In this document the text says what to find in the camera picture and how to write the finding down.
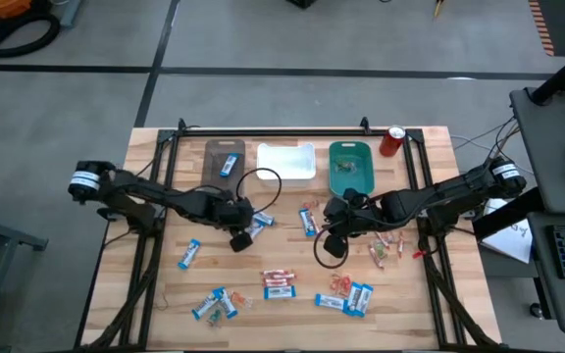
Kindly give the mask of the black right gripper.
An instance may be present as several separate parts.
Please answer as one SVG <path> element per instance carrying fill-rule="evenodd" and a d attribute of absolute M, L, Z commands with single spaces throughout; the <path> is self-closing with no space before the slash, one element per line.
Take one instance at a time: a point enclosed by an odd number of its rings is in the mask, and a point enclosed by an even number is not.
<path fill-rule="evenodd" d="M 335 258 L 343 258 L 348 252 L 347 236 L 359 236 L 368 231 L 385 231 L 382 210 L 367 194 L 354 188 L 346 188 L 341 196 L 332 197 L 323 215 L 327 221 L 344 221 L 326 224 L 323 232 L 324 249 Z"/>

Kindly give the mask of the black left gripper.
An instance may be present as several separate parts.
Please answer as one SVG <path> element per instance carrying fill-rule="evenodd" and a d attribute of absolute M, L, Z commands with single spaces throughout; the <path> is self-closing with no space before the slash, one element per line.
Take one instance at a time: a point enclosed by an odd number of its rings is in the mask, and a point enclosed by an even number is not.
<path fill-rule="evenodd" d="M 259 233 L 259 223 L 252 221 L 256 211 L 245 197 L 234 197 L 229 190 L 216 191 L 211 196 L 213 227 L 231 232 L 231 249 L 240 252 L 253 244 Z"/>

